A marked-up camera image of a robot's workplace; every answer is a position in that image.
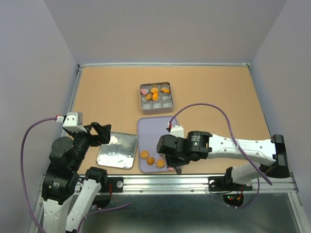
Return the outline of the brown scalloped cookie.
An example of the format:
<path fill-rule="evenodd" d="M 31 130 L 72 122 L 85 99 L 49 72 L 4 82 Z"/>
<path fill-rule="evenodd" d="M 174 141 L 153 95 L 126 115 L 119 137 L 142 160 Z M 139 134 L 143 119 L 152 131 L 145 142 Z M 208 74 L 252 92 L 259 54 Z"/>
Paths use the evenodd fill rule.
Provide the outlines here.
<path fill-rule="evenodd" d="M 157 87 L 153 87 L 153 88 L 151 89 L 151 92 L 152 92 L 152 93 L 158 93 L 158 92 L 159 92 L 159 89 L 158 89 Z"/>

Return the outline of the metal tongs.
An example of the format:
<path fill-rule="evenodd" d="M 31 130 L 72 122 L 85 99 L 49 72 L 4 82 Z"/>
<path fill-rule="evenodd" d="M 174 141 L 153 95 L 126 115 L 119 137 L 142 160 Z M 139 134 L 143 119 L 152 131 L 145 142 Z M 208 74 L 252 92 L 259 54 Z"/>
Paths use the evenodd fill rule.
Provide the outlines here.
<path fill-rule="evenodd" d="M 182 174 L 182 169 L 181 168 L 176 168 L 175 171 L 176 171 L 177 175 L 181 175 Z"/>

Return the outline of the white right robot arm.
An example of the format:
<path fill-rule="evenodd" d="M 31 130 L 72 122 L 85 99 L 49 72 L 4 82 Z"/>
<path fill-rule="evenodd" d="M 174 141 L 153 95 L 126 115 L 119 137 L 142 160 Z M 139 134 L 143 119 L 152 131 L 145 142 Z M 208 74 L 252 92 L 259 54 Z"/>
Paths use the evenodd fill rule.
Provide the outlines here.
<path fill-rule="evenodd" d="M 251 190 L 251 180 L 259 177 L 290 177 L 284 137 L 275 134 L 266 140 L 232 140 L 209 132 L 192 131 L 186 138 L 172 133 L 160 137 L 157 153 L 168 167 L 181 174 L 181 167 L 201 159 L 245 159 L 241 166 L 229 167 L 223 176 L 209 178 L 212 192 Z"/>

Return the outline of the orange fish cookie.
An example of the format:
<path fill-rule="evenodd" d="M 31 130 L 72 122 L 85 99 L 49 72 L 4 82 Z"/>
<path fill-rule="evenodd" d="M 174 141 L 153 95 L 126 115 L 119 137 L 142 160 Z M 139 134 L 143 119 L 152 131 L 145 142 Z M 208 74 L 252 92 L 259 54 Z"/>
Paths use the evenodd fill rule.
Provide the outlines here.
<path fill-rule="evenodd" d="M 161 92 L 162 92 L 162 93 L 169 94 L 171 91 L 170 91 L 170 89 L 162 88 L 162 89 L 161 89 Z"/>
<path fill-rule="evenodd" d="M 153 93 L 153 94 L 152 94 L 152 100 L 153 100 L 153 101 L 158 100 L 158 97 L 159 97 L 159 94 L 158 94 L 158 93 Z"/>

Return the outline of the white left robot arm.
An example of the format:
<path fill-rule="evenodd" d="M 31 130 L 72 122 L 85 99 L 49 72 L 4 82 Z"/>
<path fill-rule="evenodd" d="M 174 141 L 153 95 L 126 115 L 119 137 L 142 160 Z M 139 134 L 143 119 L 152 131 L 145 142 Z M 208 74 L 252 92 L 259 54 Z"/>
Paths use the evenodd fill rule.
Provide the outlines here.
<path fill-rule="evenodd" d="M 96 195 L 113 191 L 107 171 L 90 167 L 82 179 L 81 190 L 73 206 L 76 185 L 81 180 L 78 170 L 90 147 L 110 142 L 111 125 L 92 122 L 79 132 L 66 131 L 52 143 L 50 164 L 43 181 L 43 229 L 47 233 L 77 233 L 94 202 Z"/>

